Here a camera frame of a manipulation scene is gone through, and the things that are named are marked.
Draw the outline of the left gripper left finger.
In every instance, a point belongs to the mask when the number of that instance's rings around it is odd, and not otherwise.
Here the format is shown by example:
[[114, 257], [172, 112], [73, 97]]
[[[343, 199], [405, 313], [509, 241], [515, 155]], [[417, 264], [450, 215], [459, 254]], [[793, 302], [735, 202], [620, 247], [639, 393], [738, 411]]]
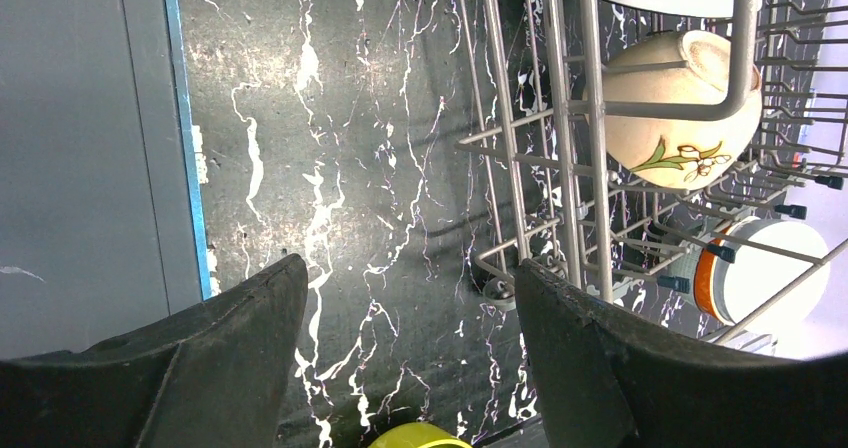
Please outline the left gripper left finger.
[[291, 254], [200, 304], [74, 353], [1, 364], [5, 447], [270, 447], [308, 297]]

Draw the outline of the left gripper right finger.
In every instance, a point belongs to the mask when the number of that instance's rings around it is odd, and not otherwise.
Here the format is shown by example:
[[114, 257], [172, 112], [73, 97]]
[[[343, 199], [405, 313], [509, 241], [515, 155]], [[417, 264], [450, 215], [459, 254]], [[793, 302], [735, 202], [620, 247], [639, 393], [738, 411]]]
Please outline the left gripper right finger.
[[553, 447], [843, 447], [847, 358], [699, 341], [523, 261], [515, 299]]

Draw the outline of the cream white round bowl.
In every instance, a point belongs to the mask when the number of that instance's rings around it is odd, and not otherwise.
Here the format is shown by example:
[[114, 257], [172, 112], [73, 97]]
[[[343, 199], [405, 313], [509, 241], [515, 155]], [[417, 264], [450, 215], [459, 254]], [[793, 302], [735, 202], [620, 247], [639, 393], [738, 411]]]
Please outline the cream white round bowl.
[[669, 31], [612, 56], [600, 76], [608, 155], [657, 187], [694, 191], [716, 181], [760, 126], [754, 46]]

